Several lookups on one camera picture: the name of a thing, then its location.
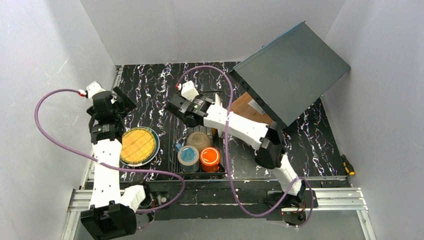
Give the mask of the yellow woven pattern plate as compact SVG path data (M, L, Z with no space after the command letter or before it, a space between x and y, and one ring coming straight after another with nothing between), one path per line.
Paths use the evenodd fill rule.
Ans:
M122 136L121 160L126 164L140 164L156 149L154 134L145 128L132 128Z

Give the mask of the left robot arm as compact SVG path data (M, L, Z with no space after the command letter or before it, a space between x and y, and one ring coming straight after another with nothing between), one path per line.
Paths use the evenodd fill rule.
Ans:
M91 116L89 132L96 161L91 199L80 220L95 240L133 235L137 230L136 212L146 199L145 186L132 185L121 192L119 166L123 119L136 105L118 87L105 90L93 82L86 93L92 101L86 112Z

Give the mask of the beige ceramic bowl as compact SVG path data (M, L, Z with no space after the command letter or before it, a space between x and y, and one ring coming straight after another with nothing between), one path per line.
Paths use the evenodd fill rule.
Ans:
M212 146L212 142L209 136L206 133L200 131L196 131L190 134L187 138L186 144L196 148L199 152Z

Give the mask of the orange ceramic mug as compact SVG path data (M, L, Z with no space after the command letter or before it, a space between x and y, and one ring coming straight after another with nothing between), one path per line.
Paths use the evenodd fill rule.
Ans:
M206 173L225 172L221 164L221 154L215 147L206 147L200 152L200 167Z

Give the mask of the blue butterfly mug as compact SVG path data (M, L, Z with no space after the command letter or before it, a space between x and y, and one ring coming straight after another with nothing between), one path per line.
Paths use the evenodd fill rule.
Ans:
M183 173L196 173L200 169L200 153L191 145L175 144L176 156Z

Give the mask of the white plate red pattern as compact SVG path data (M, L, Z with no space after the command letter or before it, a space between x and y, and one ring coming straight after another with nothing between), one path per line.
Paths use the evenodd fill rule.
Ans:
M218 93L214 94L214 102L215 102L216 106L221 107L221 108L223 107L222 100L221 100Z

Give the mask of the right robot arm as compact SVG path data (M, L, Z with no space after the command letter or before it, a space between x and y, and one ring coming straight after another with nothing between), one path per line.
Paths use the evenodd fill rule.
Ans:
M260 123L228 111L216 96L210 99L203 94L186 97L175 93L165 109L190 128L204 126L223 132L225 136L236 137L257 151L255 162L268 169L282 189L280 207L299 207L304 204L305 183L291 166L284 151L283 131L276 123Z

